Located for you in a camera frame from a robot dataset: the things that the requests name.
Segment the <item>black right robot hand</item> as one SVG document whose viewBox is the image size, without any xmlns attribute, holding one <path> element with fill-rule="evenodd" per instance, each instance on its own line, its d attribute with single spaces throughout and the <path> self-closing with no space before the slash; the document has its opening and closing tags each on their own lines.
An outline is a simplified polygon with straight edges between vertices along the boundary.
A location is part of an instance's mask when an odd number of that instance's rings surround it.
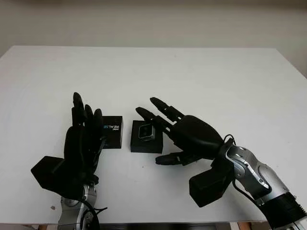
<svg viewBox="0 0 307 230">
<path fill-rule="evenodd" d="M 200 159 L 213 160 L 216 157 L 224 141 L 212 126 L 193 115 L 184 115 L 156 97 L 151 97 L 150 101 L 173 123 L 142 107 L 137 107 L 136 112 L 182 150 L 157 157 L 156 164 L 185 166 Z"/>
</svg>

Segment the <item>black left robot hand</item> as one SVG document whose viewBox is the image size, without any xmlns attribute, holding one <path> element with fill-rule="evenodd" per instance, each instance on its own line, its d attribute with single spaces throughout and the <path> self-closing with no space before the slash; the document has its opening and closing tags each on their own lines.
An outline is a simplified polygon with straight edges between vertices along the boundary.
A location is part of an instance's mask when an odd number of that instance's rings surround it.
<svg viewBox="0 0 307 230">
<path fill-rule="evenodd" d="M 106 142 L 101 109 L 92 111 L 84 105 L 79 93 L 73 94 L 72 126 L 65 137 L 64 159 L 75 176 L 85 184 L 98 184 L 95 171 Z"/>
</svg>

